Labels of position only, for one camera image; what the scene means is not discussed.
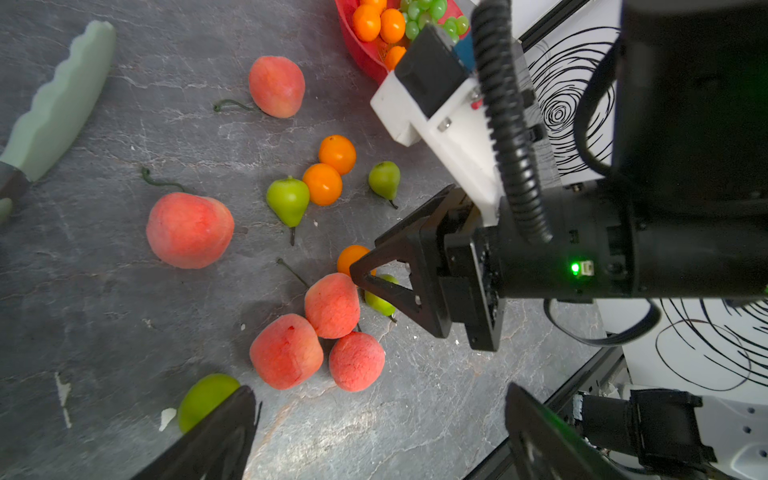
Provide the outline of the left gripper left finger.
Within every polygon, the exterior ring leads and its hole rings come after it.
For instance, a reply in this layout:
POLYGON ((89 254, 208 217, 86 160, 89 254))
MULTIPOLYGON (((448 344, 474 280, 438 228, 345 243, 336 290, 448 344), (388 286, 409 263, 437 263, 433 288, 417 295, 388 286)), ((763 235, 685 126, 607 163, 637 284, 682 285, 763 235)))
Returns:
POLYGON ((260 403, 242 386, 133 479, 239 480, 259 420, 260 403))

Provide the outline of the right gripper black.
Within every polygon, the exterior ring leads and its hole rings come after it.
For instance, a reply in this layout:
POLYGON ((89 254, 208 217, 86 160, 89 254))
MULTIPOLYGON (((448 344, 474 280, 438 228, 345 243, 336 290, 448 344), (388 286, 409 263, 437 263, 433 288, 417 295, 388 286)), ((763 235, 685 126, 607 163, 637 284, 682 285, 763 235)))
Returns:
POLYGON ((632 208, 600 188, 550 190, 545 205, 553 238, 531 243, 508 209, 485 227, 468 196, 447 187, 414 212, 415 227, 379 236, 351 278, 436 338, 463 324, 471 347, 486 351, 499 347, 506 299, 541 299, 551 319, 556 301, 630 296, 632 208))

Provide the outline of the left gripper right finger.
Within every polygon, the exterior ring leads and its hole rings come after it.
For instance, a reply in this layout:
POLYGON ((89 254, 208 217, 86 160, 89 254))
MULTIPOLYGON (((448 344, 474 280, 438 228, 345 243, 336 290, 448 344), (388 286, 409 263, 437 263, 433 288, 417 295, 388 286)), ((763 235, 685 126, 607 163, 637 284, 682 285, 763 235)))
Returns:
POLYGON ((520 479, 623 479, 625 476, 561 418, 516 383, 505 425, 520 479))

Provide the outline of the orange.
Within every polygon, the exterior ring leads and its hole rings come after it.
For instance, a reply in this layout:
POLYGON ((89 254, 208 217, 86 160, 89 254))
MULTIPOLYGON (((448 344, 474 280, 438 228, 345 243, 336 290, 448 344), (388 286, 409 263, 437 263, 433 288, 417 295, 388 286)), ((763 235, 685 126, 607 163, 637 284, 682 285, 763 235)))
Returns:
POLYGON ((405 36, 406 21, 401 11, 389 8, 380 16, 380 37, 387 44, 396 44, 405 36))
POLYGON ((400 45, 392 46, 384 57, 384 65, 387 71, 393 71, 400 60, 403 58, 407 49, 400 45))
POLYGON ((352 28, 362 42, 372 42, 380 34, 382 9, 370 3, 360 4, 352 15, 352 28))
POLYGON ((352 142, 341 135, 331 135, 322 140, 318 160, 334 168, 341 176, 348 174, 357 161, 357 152, 352 142))
POLYGON ((350 245, 346 247, 337 259, 337 271, 350 277, 351 266, 369 252, 370 250, 368 248, 361 245, 350 245))
POLYGON ((387 9, 387 0, 360 0, 359 5, 368 5, 374 7, 378 14, 387 9))
POLYGON ((310 200, 318 206, 329 206, 342 195, 341 175, 330 165, 317 163, 304 173, 302 181, 307 185, 310 200))

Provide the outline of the red flower fruit bowl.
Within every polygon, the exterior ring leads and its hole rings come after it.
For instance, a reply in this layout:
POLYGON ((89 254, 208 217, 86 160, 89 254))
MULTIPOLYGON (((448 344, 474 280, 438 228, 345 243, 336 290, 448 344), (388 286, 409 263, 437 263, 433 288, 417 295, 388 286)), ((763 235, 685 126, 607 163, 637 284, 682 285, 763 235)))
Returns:
MULTIPOLYGON (((398 9, 403 13, 405 21, 408 21, 407 17, 407 5, 408 1, 386 1, 387 8, 398 9)), ((462 16, 469 18, 469 13, 464 13, 456 1, 441 1, 441 4, 445 4, 445 14, 437 23, 444 24, 450 18, 458 19, 462 16)), ((386 55, 393 45, 387 44, 380 37, 372 42, 364 42, 360 40, 355 32, 353 24, 354 11, 359 7, 360 1, 335 1, 337 13, 340 22, 340 28, 342 37, 347 50, 362 70, 362 72, 373 79, 377 85, 380 85, 386 78, 389 70, 385 65, 386 55)))

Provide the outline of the green grape bunch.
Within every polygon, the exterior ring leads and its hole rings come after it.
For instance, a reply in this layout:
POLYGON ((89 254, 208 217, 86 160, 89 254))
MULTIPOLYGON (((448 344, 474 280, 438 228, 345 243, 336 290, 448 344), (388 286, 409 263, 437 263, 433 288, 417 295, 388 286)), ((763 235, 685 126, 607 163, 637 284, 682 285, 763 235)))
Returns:
POLYGON ((470 31, 469 17, 463 14, 454 1, 402 0, 397 7, 405 20, 405 38, 408 41, 415 40, 431 24, 442 28, 454 42, 464 38, 470 31))

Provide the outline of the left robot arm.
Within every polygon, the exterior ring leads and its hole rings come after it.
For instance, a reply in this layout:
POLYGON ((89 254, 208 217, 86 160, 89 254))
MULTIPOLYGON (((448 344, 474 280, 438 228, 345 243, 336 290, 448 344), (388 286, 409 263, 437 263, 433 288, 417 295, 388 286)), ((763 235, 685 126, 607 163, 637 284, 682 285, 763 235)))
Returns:
MULTIPOLYGON (((137 473, 139 479, 241 479, 261 405, 241 387, 137 473)), ((767 408, 668 389, 626 400, 576 395, 569 420, 510 384, 508 439, 472 479, 764 479, 767 408)))

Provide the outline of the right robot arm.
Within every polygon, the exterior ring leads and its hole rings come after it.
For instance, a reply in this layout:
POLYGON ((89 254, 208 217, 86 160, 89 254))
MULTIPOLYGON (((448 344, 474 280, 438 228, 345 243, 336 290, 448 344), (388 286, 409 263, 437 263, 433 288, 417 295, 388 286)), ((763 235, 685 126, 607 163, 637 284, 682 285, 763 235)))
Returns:
POLYGON ((544 189, 518 80, 512 5, 484 1, 470 37, 415 39, 371 105, 425 142, 453 183, 381 235, 353 282, 430 334, 464 325, 495 351, 506 298, 767 295, 767 5, 626 1, 577 103, 578 157, 599 180, 544 189))

